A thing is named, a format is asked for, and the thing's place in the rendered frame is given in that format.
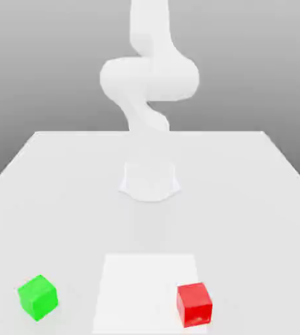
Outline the small green cube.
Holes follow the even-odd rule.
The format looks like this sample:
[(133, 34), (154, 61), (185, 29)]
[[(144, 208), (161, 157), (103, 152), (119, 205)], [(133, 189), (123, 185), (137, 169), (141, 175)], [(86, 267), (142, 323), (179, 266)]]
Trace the small green cube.
[(55, 286), (43, 275), (38, 275), (17, 290), (20, 304), (35, 321), (40, 321), (59, 304)]

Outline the small red cube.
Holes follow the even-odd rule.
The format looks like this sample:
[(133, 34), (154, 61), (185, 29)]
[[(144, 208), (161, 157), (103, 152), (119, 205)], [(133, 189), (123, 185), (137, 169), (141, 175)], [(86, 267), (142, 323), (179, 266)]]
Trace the small red cube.
[(176, 307), (184, 328), (211, 322), (212, 299), (203, 282), (178, 286)]

